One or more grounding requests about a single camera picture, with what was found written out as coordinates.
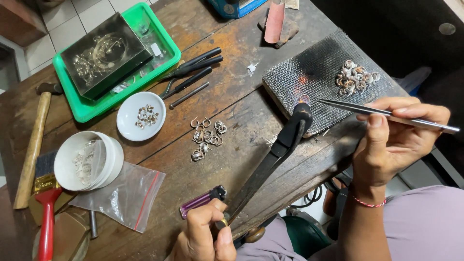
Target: wooden table surface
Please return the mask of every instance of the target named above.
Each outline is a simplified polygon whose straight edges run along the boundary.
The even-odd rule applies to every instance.
[[[268,68],[302,52],[336,30],[336,26],[310,1],[300,10],[286,9],[300,32],[279,50],[262,44],[257,24],[267,14],[264,4],[238,20],[220,18],[205,0],[160,0],[151,6],[156,16],[189,60],[214,47],[222,48],[224,61],[190,88],[209,81],[210,86],[175,110],[155,137],[143,142],[124,139],[116,128],[116,112],[110,111],[90,122],[73,120],[65,96],[52,97],[45,124],[41,154],[56,150],[69,136],[83,130],[103,132],[117,139],[124,160],[166,173],[154,201],[145,233],[134,232],[97,214],[99,238],[89,246],[86,260],[163,260],[179,233],[179,206],[222,184],[230,200],[267,154],[265,139],[279,132],[286,121],[262,86]],[[250,64],[259,63],[251,74]],[[0,152],[6,169],[10,200],[14,201],[22,163],[36,117],[39,97],[34,88],[41,82],[56,82],[52,65],[0,96]],[[406,95],[393,81],[389,96]],[[160,93],[166,84],[151,89]],[[184,95],[173,95],[166,104]],[[228,127],[224,143],[199,162],[190,163],[197,147],[190,121],[195,117],[221,120]],[[321,142],[302,141],[252,198],[232,224],[234,237],[264,221],[300,198],[323,180],[349,164],[364,125],[351,116],[331,128]],[[30,253],[36,233],[28,210],[14,212],[10,228]]]

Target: wire mesh screen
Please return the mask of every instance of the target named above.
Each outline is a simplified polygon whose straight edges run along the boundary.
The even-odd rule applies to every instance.
[[[349,97],[338,94],[340,87],[335,84],[336,76],[346,60],[352,60],[358,66],[364,66],[367,72],[379,72],[380,80],[373,83],[364,92],[356,91]],[[383,71],[369,58],[361,56],[354,43],[341,30],[322,39],[318,43],[266,71],[263,81],[267,90],[277,98],[289,115],[299,102],[299,98],[309,96],[308,104],[313,113],[313,124],[307,135],[312,136],[330,128],[351,114],[316,101],[316,98],[339,100],[365,104],[384,95],[390,82]]]

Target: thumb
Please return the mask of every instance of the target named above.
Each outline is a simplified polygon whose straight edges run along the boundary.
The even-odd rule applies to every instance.
[[[233,245],[231,227],[225,227],[218,233],[215,261],[234,261],[237,251]]]
[[[380,157],[387,151],[390,130],[387,118],[381,114],[371,114],[367,120],[366,151],[371,157]]]

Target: red brush handle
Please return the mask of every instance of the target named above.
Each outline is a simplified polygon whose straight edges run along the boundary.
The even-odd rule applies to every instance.
[[[39,240],[39,261],[51,261],[53,258],[54,208],[55,201],[62,191],[62,188],[53,188],[35,196],[44,209]]]

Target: cardboard box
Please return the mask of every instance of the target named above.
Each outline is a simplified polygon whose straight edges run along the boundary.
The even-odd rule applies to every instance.
[[[224,18],[238,19],[264,4],[266,0],[208,0]]]

